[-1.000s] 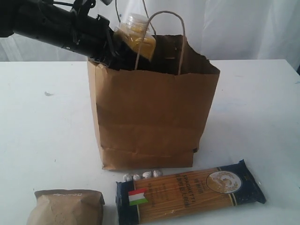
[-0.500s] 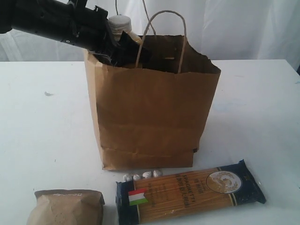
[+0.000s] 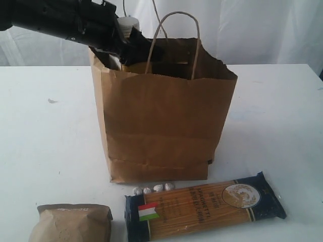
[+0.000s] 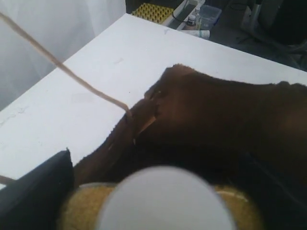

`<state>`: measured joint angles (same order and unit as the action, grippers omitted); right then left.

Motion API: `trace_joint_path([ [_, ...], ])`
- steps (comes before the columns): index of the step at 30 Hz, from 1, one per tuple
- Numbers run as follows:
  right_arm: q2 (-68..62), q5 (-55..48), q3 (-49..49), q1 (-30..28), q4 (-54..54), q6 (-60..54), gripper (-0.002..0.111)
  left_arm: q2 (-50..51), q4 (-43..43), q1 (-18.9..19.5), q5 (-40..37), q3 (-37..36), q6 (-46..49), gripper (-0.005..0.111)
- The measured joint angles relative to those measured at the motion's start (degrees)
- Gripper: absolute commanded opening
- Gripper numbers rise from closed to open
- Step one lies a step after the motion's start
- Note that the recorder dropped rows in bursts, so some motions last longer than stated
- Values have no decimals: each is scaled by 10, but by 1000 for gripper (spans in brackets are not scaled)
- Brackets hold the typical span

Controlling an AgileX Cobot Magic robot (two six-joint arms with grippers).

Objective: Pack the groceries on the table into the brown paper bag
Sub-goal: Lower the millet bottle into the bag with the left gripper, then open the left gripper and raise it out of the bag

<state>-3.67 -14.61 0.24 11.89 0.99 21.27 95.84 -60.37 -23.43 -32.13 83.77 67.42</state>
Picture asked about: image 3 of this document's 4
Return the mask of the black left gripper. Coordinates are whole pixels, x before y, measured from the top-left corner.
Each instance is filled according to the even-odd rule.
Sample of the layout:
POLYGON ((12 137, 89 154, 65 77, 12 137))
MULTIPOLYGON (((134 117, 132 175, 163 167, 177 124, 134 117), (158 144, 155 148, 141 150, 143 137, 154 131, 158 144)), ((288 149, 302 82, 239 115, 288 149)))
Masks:
POLYGON ((123 53, 120 61, 124 65, 147 62, 152 40, 132 27, 127 41, 122 36, 116 10, 117 7, 108 1, 99 4, 93 1, 58 1, 58 38, 103 52, 123 53))

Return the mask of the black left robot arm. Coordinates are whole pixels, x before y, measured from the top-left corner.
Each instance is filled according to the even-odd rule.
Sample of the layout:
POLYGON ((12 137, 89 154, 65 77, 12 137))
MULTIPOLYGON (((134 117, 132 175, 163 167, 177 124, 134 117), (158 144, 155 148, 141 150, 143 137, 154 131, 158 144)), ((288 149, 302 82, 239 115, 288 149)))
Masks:
POLYGON ((139 30, 132 28, 130 38, 124 37, 116 9, 108 1, 3 0, 1 30, 18 26, 87 45, 105 66, 111 56, 125 66, 160 62, 165 51, 152 47, 139 30))

